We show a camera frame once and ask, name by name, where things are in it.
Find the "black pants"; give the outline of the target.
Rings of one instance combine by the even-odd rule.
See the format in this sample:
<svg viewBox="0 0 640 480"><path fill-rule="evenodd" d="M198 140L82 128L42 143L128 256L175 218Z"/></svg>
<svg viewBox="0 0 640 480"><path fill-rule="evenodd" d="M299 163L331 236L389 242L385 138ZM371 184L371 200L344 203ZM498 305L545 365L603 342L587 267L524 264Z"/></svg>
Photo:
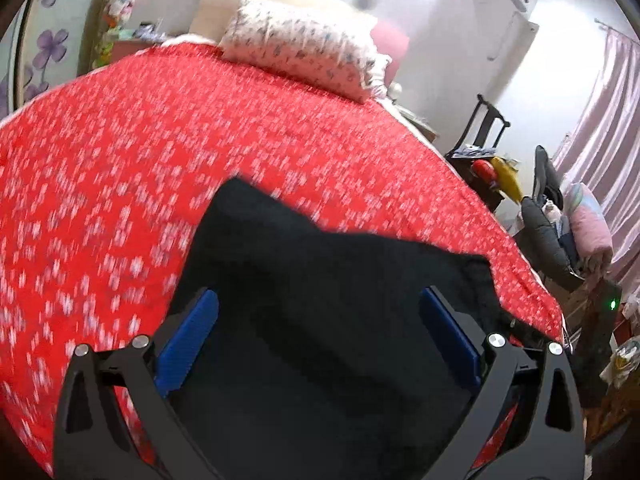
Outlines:
<svg viewBox="0 0 640 480"><path fill-rule="evenodd" d="M326 232L224 182L171 301L219 300L172 398L183 426L226 479L419 478L472 399L420 319L427 286L483 330L509 322L481 256Z"/></svg>

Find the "pink rolled blanket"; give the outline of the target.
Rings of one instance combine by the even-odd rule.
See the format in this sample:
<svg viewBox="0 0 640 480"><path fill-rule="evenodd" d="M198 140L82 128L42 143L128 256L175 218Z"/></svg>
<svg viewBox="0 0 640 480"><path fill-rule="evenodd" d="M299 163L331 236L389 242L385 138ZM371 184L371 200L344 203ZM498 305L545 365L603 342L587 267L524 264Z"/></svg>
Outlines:
<svg viewBox="0 0 640 480"><path fill-rule="evenodd" d="M587 185L573 183L568 187L564 214L570 222L582 268L588 274L608 272L613 258L612 234L600 204Z"/></svg>

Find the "grey padded jacket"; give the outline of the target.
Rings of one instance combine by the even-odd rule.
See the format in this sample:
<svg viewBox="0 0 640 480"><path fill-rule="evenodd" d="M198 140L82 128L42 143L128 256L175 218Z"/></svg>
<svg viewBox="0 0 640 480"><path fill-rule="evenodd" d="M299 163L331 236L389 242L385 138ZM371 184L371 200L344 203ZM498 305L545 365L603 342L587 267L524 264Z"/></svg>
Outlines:
<svg viewBox="0 0 640 480"><path fill-rule="evenodd" d="M544 207L551 204L562 212L564 197L560 189L561 179L543 146L535 148L535 166L532 194L521 202L522 228L514 235L521 253L544 278L568 292L574 292L582 284L570 256L575 249L566 252L561 244L562 219L550 220Z"/></svg>

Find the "yellow bag on chair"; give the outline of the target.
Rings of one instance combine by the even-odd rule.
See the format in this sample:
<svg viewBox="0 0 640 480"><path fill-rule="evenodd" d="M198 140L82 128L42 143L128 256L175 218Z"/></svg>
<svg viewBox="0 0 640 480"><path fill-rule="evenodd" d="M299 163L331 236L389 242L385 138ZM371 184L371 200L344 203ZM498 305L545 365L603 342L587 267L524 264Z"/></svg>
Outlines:
<svg viewBox="0 0 640 480"><path fill-rule="evenodd" d="M497 175L498 189L508 196L512 202L520 204L524 197L518 172L512 168L503 158L495 156L490 160L492 168Z"/></svg>

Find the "red floral bedspread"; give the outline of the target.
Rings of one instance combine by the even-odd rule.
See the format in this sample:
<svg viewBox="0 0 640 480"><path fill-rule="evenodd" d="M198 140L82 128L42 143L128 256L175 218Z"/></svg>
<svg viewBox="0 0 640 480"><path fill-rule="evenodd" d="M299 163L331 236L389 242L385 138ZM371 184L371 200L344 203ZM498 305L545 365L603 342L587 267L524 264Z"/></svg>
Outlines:
<svg viewBox="0 0 640 480"><path fill-rule="evenodd" d="M198 222L241 176L318 226L485 256L502 306L554 339L563 315L431 143L207 44L155 47L44 92L1 124L1 411L40 474L75 347L160 324Z"/></svg>

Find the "red cushion on chair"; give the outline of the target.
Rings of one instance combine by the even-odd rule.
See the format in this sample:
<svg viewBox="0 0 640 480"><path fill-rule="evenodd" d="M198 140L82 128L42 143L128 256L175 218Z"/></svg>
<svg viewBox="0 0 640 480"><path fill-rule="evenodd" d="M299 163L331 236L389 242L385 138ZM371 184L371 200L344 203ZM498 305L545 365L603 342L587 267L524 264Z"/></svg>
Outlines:
<svg viewBox="0 0 640 480"><path fill-rule="evenodd" d="M498 185L498 174L495 167L487 159L475 159L471 165L472 173L490 188Z"/></svg>

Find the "pink curtain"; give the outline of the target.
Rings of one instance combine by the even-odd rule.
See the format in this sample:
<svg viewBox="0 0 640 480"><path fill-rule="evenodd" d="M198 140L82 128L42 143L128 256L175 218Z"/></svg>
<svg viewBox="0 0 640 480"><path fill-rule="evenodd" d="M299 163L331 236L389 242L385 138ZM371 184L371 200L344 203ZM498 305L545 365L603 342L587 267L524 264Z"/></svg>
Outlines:
<svg viewBox="0 0 640 480"><path fill-rule="evenodd" d="M603 65L573 132L553 161L563 184L582 182L599 202L613 239L611 273L639 291L639 44L605 34Z"/></svg>

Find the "dark wooden chair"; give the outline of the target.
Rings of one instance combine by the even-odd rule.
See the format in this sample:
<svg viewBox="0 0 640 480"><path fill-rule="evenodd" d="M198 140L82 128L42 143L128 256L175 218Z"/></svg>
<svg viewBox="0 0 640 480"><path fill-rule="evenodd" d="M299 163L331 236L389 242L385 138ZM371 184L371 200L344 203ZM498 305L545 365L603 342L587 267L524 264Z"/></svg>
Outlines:
<svg viewBox="0 0 640 480"><path fill-rule="evenodd" d="M474 110L462 135L456 144L454 144L454 147L446 153L445 159L450 163L450 166L454 168L454 171L462 177L462 180L468 187L472 188L478 195L485 206L491 212L495 212L503 201L503 196L498 191L498 184L494 181L489 182L487 179L483 179L474 171L474 167L477 162L489 164L491 159L497 155L498 144L506 129L511 127L511 123L508 122L506 118L503 117L503 114L495 108L495 105L488 102L484 96L478 94L476 98L477 102ZM474 139L468 143L466 139L475 124L476 116L480 110L484 110L485 115L477 127ZM487 146L486 142L495 122L500 124L500 129L494 142Z"/></svg>

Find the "bedside table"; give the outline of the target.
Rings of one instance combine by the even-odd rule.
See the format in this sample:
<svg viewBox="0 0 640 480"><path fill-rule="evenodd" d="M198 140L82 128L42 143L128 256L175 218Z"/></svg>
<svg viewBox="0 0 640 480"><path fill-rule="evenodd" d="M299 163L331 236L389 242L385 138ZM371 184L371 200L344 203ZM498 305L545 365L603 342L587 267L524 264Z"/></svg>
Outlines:
<svg viewBox="0 0 640 480"><path fill-rule="evenodd" d="M398 110L400 116L404 118L406 122L413 125L428 142L434 143L437 140L438 133L423 117L414 114L411 110L408 110L408 108L398 104L395 104L395 108Z"/></svg>

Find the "white round lamp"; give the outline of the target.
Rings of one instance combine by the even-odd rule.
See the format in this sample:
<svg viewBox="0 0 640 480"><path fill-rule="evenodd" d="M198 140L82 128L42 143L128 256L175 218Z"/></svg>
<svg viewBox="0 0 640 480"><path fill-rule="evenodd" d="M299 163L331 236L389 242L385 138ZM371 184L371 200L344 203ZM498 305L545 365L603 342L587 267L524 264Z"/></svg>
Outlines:
<svg viewBox="0 0 640 480"><path fill-rule="evenodd" d="M391 82L387 88L387 97L391 101L396 102L401 96L401 92L402 92L401 84L398 84L398 82Z"/></svg>

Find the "sliding wardrobe with flowers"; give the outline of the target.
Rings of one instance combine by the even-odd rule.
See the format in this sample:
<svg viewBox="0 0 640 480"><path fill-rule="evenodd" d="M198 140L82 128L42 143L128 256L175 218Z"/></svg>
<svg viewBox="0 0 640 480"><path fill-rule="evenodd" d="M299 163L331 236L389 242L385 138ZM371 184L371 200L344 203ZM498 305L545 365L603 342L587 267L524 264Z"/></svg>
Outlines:
<svg viewBox="0 0 640 480"><path fill-rule="evenodd" d="M90 70L103 0L24 0L1 38L1 116Z"/></svg>

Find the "pink pillow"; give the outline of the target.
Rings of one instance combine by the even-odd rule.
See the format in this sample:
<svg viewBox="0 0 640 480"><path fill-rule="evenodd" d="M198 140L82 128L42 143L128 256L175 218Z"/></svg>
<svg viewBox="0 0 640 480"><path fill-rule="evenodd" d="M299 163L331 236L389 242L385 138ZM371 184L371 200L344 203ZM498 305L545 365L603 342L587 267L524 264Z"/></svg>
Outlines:
<svg viewBox="0 0 640 480"><path fill-rule="evenodd" d="M408 52L410 38L395 22L379 18L370 32L378 53L390 57L385 70L385 84L389 86L399 70L399 66Z"/></svg>

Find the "floral white pillow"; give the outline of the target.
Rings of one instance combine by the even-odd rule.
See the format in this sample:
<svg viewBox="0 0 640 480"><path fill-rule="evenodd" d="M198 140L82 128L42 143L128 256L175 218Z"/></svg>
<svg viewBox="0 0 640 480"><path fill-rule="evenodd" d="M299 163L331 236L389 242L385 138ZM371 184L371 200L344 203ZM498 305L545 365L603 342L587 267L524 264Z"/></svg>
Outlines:
<svg viewBox="0 0 640 480"><path fill-rule="evenodd" d="M270 70L356 102L384 98L390 57L355 15L274 0L239 0L219 41L224 58Z"/></svg>

